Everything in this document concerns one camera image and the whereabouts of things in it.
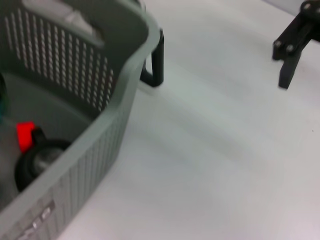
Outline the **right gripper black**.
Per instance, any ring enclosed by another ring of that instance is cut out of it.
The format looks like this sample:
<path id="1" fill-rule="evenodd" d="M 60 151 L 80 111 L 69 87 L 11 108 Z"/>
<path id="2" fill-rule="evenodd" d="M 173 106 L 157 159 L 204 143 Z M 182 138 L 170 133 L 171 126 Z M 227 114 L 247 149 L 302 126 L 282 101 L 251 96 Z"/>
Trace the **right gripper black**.
<path id="1" fill-rule="evenodd" d="M 283 61 L 278 86 L 288 89 L 302 51 L 310 41 L 320 41 L 320 1 L 304 1 L 299 13 L 273 42 L 272 59 Z"/>

